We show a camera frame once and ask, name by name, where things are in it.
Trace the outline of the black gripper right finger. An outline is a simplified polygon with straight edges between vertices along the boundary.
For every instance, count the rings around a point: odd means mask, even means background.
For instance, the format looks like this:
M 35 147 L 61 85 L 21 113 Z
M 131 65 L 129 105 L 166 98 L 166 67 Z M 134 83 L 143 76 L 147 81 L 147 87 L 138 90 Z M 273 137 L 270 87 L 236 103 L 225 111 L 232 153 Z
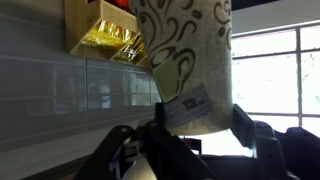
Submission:
M 283 150 L 273 128 L 254 121 L 238 105 L 233 105 L 233 134 L 253 152 L 258 180 L 300 180 L 286 166 Z

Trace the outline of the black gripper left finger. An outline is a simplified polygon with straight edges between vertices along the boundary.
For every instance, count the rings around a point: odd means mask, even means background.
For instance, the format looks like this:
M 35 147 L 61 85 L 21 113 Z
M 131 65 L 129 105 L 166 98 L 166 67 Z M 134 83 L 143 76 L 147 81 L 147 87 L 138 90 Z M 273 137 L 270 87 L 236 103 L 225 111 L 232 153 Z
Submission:
M 154 119 L 144 126 L 147 161 L 157 180 L 217 180 L 217 175 L 164 126 L 164 105 L 155 104 Z

